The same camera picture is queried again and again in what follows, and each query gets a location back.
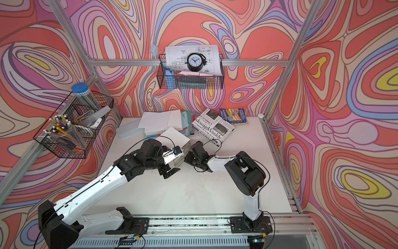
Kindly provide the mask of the white three-drawer box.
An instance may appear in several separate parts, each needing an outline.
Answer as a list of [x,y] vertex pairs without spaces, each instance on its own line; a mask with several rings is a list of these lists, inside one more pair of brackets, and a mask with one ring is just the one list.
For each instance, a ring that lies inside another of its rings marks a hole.
[[174,145],[181,148],[182,155],[178,156],[176,159],[173,160],[173,162],[169,164],[171,167],[180,168],[180,166],[184,162],[185,156],[190,150],[190,139],[173,127],[170,127],[164,133],[158,136],[156,140],[160,141],[162,145],[167,146],[170,149],[174,148]]

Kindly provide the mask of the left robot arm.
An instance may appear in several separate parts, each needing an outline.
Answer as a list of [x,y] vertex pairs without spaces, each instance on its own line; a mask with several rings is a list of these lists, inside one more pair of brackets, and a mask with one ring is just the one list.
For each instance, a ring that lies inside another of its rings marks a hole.
[[146,233],[146,218],[134,218],[126,207],[107,213],[87,215],[94,204],[118,187],[157,170],[167,179],[178,172],[170,162],[183,155],[179,146],[168,148],[156,139],[142,139],[141,148],[128,149],[103,174],[69,196],[53,203],[45,201],[38,207],[38,227],[48,248],[68,249],[77,240],[94,234],[110,235]]

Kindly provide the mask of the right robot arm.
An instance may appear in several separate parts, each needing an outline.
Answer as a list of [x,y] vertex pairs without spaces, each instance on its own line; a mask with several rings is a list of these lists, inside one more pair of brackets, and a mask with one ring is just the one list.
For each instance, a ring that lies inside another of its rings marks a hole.
[[199,141],[191,146],[184,161],[203,172],[228,172],[244,195],[243,224],[253,230],[261,223],[263,211],[260,210],[260,191],[264,187],[266,173],[246,152],[240,151],[234,156],[210,155]]

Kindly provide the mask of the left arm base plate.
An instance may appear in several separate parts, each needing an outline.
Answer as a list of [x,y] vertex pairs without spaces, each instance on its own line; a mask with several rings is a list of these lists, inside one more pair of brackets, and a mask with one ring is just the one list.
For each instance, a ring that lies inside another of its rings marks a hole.
[[108,235],[122,235],[122,234],[146,234],[149,227],[150,219],[147,217],[129,218],[125,220],[121,226],[116,230],[105,231]]

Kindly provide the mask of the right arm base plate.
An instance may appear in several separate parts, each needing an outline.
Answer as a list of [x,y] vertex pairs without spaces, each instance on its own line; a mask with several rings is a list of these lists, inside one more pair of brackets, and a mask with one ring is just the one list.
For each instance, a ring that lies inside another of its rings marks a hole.
[[261,233],[273,232],[273,223],[268,216],[259,216],[252,221],[245,215],[232,216],[228,218],[232,233]]

